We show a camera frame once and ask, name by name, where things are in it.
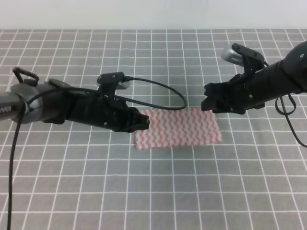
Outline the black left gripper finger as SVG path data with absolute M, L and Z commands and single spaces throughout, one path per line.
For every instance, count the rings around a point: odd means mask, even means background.
M 149 128 L 150 123 L 127 123 L 127 122 L 122 122 L 120 123 L 120 132 L 125 132 L 125 133 L 133 133 L 138 130 L 147 130 Z
M 140 113 L 135 107 L 130 107 L 130 124 L 132 125 L 148 125 L 150 123 L 149 117 Z

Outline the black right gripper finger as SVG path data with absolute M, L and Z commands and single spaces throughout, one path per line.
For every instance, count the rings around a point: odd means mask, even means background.
M 218 100 L 215 96 L 207 96 L 201 102 L 201 110 L 202 111 L 210 111 L 212 110 L 213 113 L 222 113 L 223 110 L 218 105 Z
M 216 97 L 223 91 L 223 83 L 209 83 L 204 86 L 204 95 Z

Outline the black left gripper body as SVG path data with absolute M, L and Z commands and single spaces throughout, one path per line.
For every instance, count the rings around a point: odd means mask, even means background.
M 67 107 L 68 121 L 120 132 L 120 123 L 130 123 L 130 110 L 125 101 L 108 99 L 90 93 L 63 92 L 62 106 Z

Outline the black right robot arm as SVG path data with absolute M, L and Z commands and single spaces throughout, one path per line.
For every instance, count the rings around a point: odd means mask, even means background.
M 209 83 L 204 87 L 206 98 L 202 111 L 243 115 L 250 109 L 261 109 L 265 103 L 307 91 L 307 44 L 295 46 L 284 59 L 268 65 L 258 51 L 234 43 L 221 58 L 244 68 L 244 73 L 231 80 Z

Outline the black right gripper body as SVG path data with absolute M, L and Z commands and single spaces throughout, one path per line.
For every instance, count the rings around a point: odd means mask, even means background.
M 215 112 L 243 115 L 249 109 L 263 108 L 269 100 L 261 88 L 253 88 L 249 83 L 233 83 L 239 75 L 228 82 L 220 83 L 217 91 Z

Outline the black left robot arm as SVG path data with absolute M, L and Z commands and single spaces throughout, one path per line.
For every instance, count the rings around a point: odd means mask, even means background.
M 149 128 L 149 117 L 138 109 L 129 107 L 125 99 L 115 95 L 115 84 L 123 73 L 109 83 L 110 89 L 97 90 L 72 87 L 49 79 L 39 83 L 39 77 L 22 68 L 13 70 L 18 84 L 0 95 L 0 118 L 23 124 L 44 122 L 61 125 L 72 121 L 114 132 L 133 133 Z

